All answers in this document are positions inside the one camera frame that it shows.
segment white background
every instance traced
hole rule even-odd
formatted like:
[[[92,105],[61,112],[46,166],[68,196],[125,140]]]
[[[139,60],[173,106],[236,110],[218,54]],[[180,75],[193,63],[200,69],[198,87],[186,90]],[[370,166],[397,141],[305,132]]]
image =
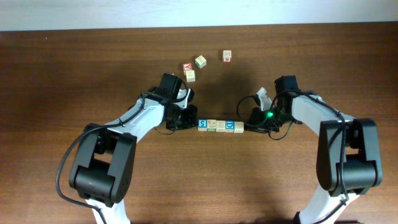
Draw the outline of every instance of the white background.
[[[0,0],[0,30],[398,21],[398,0]]]

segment wooden table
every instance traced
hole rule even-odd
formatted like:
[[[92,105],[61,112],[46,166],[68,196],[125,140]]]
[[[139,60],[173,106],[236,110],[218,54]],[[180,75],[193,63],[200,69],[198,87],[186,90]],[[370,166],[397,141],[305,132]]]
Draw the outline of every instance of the wooden table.
[[[182,63],[199,55],[208,65],[189,85],[200,118],[237,120],[240,98],[262,86],[273,97],[276,78],[296,75],[301,89],[374,119],[383,182],[340,219],[398,219],[396,22],[2,32],[0,43],[0,223],[94,223],[91,210],[55,191],[63,153],[86,124],[119,117],[164,72],[183,77]],[[222,50],[232,50],[231,64],[221,61]],[[243,103],[242,115],[252,107]],[[152,130],[137,145],[127,214],[144,223],[291,219],[318,185],[317,145],[304,125],[283,141],[250,132]],[[61,185],[78,198],[67,183],[74,155]]]

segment wooden block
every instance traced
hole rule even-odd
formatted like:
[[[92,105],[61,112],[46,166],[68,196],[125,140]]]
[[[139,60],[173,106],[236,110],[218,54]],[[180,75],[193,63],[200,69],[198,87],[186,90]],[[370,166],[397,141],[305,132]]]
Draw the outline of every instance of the wooden block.
[[[244,124],[243,122],[236,121],[235,122],[235,130],[234,133],[243,133],[244,131]]]
[[[207,120],[207,131],[216,131],[216,120]]]
[[[199,69],[203,68],[206,64],[207,61],[202,55],[195,59],[195,65],[197,65]]]
[[[216,132],[225,132],[225,121],[216,122]]]
[[[234,121],[226,121],[225,122],[225,132],[233,133],[235,130],[235,122]]]
[[[232,51],[223,50],[223,62],[231,62],[231,59],[232,59]]]
[[[184,71],[184,75],[187,77],[187,82],[195,81],[195,71],[194,70]]]
[[[185,71],[192,70],[192,64],[191,63],[182,64],[182,70],[184,71],[184,75],[185,75]]]
[[[206,119],[198,120],[198,131],[207,131],[207,120]]]

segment green light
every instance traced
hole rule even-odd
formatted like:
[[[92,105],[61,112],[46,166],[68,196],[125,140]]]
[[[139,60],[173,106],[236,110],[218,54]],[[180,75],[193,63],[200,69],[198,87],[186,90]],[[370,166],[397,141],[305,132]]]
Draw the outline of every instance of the green light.
[[[267,118],[270,118],[270,117],[272,117],[273,115],[274,115],[273,112],[270,111],[270,112],[267,113]]]

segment robotic manipulator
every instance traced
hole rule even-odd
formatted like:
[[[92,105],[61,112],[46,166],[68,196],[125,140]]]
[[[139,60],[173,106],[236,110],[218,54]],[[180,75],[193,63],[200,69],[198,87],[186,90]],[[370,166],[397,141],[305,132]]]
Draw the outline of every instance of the robotic manipulator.
[[[272,101],[264,88],[240,101],[253,98],[258,105],[244,128],[271,137],[285,123],[290,123],[289,129],[293,123],[304,123],[319,135],[316,169],[320,185],[293,222],[334,223],[349,203],[381,183],[376,124],[335,110],[313,91],[299,90],[295,76],[278,78],[275,89]],[[89,124],[60,164],[58,194],[69,202],[92,208],[97,223],[130,223],[123,198],[131,182],[136,144],[164,121],[172,131],[195,127],[198,109],[189,104],[193,96],[193,90],[181,78],[165,73],[160,85],[142,92],[137,103],[120,118],[105,125]],[[241,119],[240,102],[236,112]],[[87,205],[67,198],[59,189],[63,164],[78,143],[69,185]],[[346,155],[347,146],[359,149],[358,153]],[[113,155],[111,163],[95,159],[94,154],[104,153]]]

